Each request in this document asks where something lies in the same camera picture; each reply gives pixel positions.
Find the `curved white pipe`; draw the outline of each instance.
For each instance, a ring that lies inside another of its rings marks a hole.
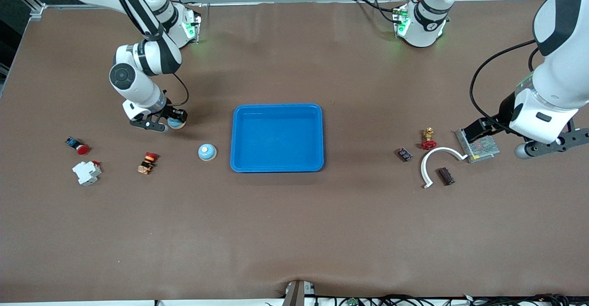
[[[432,155],[432,153],[437,152],[437,151],[448,152],[451,155],[454,155],[458,160],[464,160],[468,157],[468,155],[461,155],[460,153],[458,153],[458,151],[453,150],[449,147],[438,147],[436,149],[429,151],[425,155],[425,157],[423,157],[423,160],[421,160],[421,176],[423,177],[423,180],[425,181],[425,186],[423,187],[424,189],[427,189],[428,187],[433,185],[431,178],[429,178],[429,175],[427,174],[426,164],[427,164],[427,158],[429,158],[429,156]]]

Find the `round blue button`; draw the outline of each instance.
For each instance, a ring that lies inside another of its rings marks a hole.
[[[204,144],[198,149],[198,157],[210,161],[217,156],[217,149],[211,144]]]

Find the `white robot link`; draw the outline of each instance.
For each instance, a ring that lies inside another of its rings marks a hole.
[[[395,8],[395,34],[411,46],[430,46],[442,35],[454,1],[456,0],[410,0]]]
[[[501,131],[515,133],[525,140],[515,149],[521,159],[589,143],[589,128],[575,128],[572,121],[589,102],[589,68],[584,59],[589,52],[588,15],[589,0],[542,4],[534,17],[532,43],[537,43],[544,62],[503,100],[497,115],[489,119],[484,114],[463,130],[467,141]]]
[[[175,109],[165,91],[149,76],[173,74],[182,63],[179,48],[198,41],[200,14],[170,0],[81,0],[126,14],[144,40],[116,50],[110,82],[126,101],[122,104],[133,126],[163,132],[185,125],[187,113]]]

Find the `red valve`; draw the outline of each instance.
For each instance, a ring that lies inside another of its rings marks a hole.
[[[438,143],[436,143],[433,140],[426,140],[425,142],[421,143],[421,148],[423,148],[424,150],[435,149],[436,146],[438,146]]]

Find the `blue tray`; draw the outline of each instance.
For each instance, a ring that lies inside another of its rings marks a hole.
[[[238,173],[316,172],[323,114],[316,104],[241,105],[233,113],[231,168]]]

